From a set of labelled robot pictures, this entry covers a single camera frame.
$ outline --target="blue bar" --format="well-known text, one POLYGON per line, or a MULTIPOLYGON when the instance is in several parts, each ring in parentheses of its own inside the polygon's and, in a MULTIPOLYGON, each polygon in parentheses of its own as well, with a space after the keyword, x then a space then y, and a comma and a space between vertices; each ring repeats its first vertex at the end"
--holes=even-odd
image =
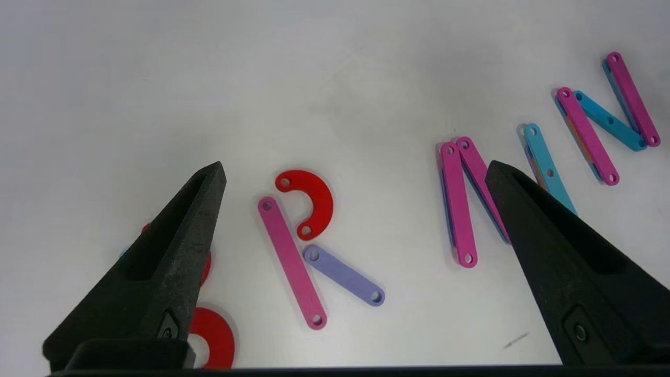
POLYGON ((567 191, 565 191, 561 176, 558 174, 558 170, 556 170, 556 166, 553 164, 551 154, 549 154, 547 144, 542 137, 540 127, 535 123, 530 123, 523 128, 523 135, 526 138, 528 149, 537 165, 537 171, 542 176, 545 190, 561 202, 565 208, 577 215, 577 211, 572 205, 572 201, 567 195, 567 191))

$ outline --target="white surface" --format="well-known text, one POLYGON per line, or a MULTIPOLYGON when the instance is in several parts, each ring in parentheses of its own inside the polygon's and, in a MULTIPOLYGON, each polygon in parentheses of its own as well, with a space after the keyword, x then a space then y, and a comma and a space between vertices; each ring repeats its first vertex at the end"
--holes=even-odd
POLYGON ((452 259, 434 148, 467 135, 530 174, 516 128, 538 123, 580 215, 670 285, 669 17, 666 1, 3 2, 3 374, 47 373, 42 341, 215 160, 228 186, 201 300, 234 327, 235 366, 559 363, 469 185, 480 261, 452 259), (600 68, 613 50, 663 143, 635 154, 596 128, 621 176, 607 187, 550 94, 624 119, 600 68), (382 307, 311 271, 329 318, 304 323, 255 210, 273 194, 294 225, 309 213, 273 188, 290 168, 329 182, 316 242, 380 284, 382 307))

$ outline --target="red semicircle piece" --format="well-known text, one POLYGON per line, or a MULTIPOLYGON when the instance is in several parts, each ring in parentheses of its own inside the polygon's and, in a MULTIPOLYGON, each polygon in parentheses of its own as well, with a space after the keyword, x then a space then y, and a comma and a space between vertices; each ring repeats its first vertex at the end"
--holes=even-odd
POLYGON ((275 179, 277 190, 302 191, 312 200, 312 214, 297 227, 297 236, 303 241, 310 241, 326 230, 333 216, 333 196, 328 185, 305 170, 289 170, 275 179))

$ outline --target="hole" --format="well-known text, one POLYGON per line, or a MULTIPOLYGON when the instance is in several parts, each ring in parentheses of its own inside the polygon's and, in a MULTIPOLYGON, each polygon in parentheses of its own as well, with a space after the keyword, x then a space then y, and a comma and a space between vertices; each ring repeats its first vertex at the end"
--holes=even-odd
POLYGON ((310 250, 310 260, 316 261, 317 259, 319 259, 319 251, 314 249, 310 250))
POLYGON ((577 323, 573 331, 578 341, 582 343, 586 343, 588 341, 588 333, 586 332, 586 329, 584 329, 584 326, 577 323))
POLYGON ((196 361, 193 368, 202 368, 209 360, 209 345, 205 338, 196 334, 188 334, 186 340, 196 354, 196 361))

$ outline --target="red arc piece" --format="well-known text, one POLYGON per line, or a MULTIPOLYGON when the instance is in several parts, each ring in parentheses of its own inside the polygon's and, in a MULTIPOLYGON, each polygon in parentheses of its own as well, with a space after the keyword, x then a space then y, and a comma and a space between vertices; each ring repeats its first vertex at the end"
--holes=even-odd
MULTIPOLYGON (((147 225, 144 225, 142 227, 142 233, 146 232, 151 228, 151 223, 147 223, 147 225)), ((207 254, 207 262, 205 263, 205 271, 202 272, 202 276, 200 277, 200 286, 205 284, 205 280, 207 280, 207 277, 209 276, 209 272, 212 269, 212 251, 210 250, 209 254, 207 254)))
POLYGON ((312 214, 297 227, 297 236, 310 241, 326 230, 333 216, 333 196, 326 183, 305 170, 288 170, 275 179, 277 190, 302 191, 312 200, 312 214))
POLYGON ((210 309, 196 307, 189 333, 200 335, 210 349, 205 369, 230 369, 235 356, 235 339, 223 317, 210 309))

